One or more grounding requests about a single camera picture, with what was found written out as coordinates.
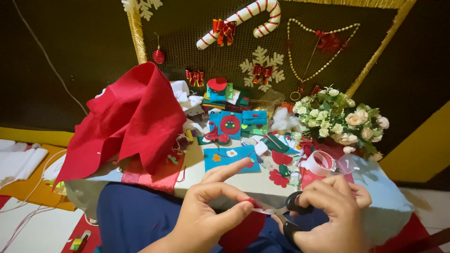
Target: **scissors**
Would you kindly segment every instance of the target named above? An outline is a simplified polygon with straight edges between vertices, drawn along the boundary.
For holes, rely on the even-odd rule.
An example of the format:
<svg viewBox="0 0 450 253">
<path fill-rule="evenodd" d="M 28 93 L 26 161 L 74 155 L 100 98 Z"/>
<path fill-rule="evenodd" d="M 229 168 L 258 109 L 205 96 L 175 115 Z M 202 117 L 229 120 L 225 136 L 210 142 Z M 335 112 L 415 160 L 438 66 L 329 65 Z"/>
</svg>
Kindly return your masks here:
<svg viewBox="0 0 450 253">
<path fill-rule="evenodd" d="M 288 196 L 286 199 L 286 205 L 282 208 L 274 208 L 266 203 L 262 203 L 260 201 L 257 201 L 257 203 L 262 208 L 254 208 L 253 211 L 260 212 L 268 215 L 276 215 L 281 222 L 283 223 L 283 233 L 284 236 L 288 239 L 289 243 L 295 245 L 294 238 L 293 238 L 293 232 L 295 231 L 304 231 L 301 227 L 299 227 L 297 224 L 293 223 L 292 221 L 288 220 L 283 214 L 287 211 L 296 211 L 299 215 L 305 215 L 308 213 L 311 213 L 314 209 L 313 206 L 309 205 L 306 208 L 297 206 L 295 204 L 295 200 L 298 196 L 300 196 L 303 192 L 302 191 L 296 191 Z"/>
</svg>

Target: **navy blue fabric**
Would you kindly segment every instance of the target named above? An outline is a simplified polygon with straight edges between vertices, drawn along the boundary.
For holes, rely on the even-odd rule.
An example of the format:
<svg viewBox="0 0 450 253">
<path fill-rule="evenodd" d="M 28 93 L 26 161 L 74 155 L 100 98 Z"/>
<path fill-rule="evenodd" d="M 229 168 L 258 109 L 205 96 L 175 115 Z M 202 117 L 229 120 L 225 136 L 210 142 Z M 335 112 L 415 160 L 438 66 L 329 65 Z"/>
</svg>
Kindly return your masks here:
<svg viewBox="0 0 450 253">
<path fill-rule="evenodd" d="M 102 190 L 97 206 L 103 253 L 137 253 L 166 236 L 175 227 L 183 199 L 140 185 L 109 183 Z M 305 231 L 329 221 L 320 209 L 297 216 L 293 221 Z M 217 245 L 211 253 L 220 253 Z M 267 217 L 257 240 L 247 253 L 300 253 Z"/>
</svg>

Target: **red and white candy cane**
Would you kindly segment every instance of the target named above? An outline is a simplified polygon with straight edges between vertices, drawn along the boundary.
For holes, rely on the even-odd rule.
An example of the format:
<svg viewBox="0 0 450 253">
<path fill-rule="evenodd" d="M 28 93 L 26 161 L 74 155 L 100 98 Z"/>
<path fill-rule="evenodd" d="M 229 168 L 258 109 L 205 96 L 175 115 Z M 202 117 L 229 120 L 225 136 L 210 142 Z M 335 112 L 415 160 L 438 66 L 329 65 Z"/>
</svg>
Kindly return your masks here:
<svg viewBox="0 0 450 253">
<path fill-rule="evenodd" d="M 257 0 L 251 3 L 249 6 L 233 14 L 231 17 L 225 20 L 225 23 L 230 21 L 236 21 L 236 25 L 240 25 L 242 22 L 250 19 L 251 17 L 261 13 L 262 11 L 268 11 L 270 18 L 266 23 L 258 26 L 253 30 L 253 35 L 256 38 L 263 37 L 269 32 L 275 30 L 281 20 L 281 8 L 277 0 Z M 218 34 L 214 34 L 212 30 L 197 41 L 197 48 L 203 50 L 217 40 Z"/>
</svg>

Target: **red christmas ball ornament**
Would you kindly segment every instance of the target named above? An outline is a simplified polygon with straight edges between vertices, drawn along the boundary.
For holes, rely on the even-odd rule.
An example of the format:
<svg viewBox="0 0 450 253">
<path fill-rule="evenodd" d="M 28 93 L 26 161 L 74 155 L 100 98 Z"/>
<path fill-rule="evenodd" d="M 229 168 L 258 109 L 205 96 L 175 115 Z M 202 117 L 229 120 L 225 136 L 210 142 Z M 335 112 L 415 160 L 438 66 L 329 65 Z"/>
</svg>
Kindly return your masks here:
<svg viewBox="0 0 450 253">
<path fill-rule="evenodd" d="M 158 49 L 153 53 L 153 60 L 158 64 L 164 63 L 164 53 L 159 49 L 159 46 Z"/>
</svg>

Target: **pegboard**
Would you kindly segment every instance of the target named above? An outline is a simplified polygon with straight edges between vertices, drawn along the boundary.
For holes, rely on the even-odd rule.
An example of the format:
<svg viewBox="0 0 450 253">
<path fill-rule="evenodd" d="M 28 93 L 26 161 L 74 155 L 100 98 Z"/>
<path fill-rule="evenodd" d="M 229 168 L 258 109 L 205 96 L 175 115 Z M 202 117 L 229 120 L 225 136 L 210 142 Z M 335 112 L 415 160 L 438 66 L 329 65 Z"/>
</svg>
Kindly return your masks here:
<svg viewBox="0 0 450 253">
<path fill-rule="evenodd" d="M 361 23 L 358 32 L 345 50 L 324 71 L 304 83 L 306 94 L 311 92 L 314 84 L 321 86 L 333 84 L 333 87 L 345 91 L 377 50 L 397 13 L 395 9 L 280 1 L 282 12 L 280 25 L 268 35 L 261 38 L 253 36 L 253 29 L 269 19 L 269 13 L 262 12 L 237 26 L 235 40 L 231 46 L 218 47 L 213 44 L 205 50 L 197 49 L 197 41 L 212 29 L 214 18 L 226 19 L 252 2 L 252 0 L 231 0 L 211 4 L 206 0 L 165 1 L 164 6 L 154 12 L 150 21 L 142 20 L 148 60 L 153 60 L 151 54 L 158 47 L 158 39 L 154 35 L 156 32 L 160 35 L 161 49 L 166 54 L 166 61 L 158 67 L 169 80 L 186 79 L 186 68 L 200 70 L 205 72 L 205 81 L 215 77 L 226 77 L 228 82 L 233 83 L 234 88 L 250 89 L 253 98 L 258 99 L 264 92 L 258 89 L 259 85 L 254 85 L 253 88 L 244 87 L 244 77 L 248 75 L 247 72 L 242 72 L 239 65 L 245 59 L 253 59 L 252 52 L 261 46 L 268 50 L 268 55 L 273 55 L 274 52 L 284 54 L 283 65 L 279 66 L 279 70 L 284 70 L 285 80 L 279 83 L 272 81 L 271 85 L 272 89 L 283 93 L 288 98 L 299 85 L 289 66 L 288 52 L 285 47 L 289 18 L 295 18 L 308 28 L 321 31 L 337 30 L 354 23 Z M 293 65 L 299 76 L 303 76 L 317 37 L 293 22 L 290 31 L 294 42 L 294 47 L 291 49 Z M 352 32 L 353 30 L 349 29 L 339 33 L 338 36 L 344 42 Z M 317 51 L 305 76 L 314 74 L 332 56 Z M 205 87 L 192 88 L 201 93 L 205 92 L 205 89 Z"/>
</svg>

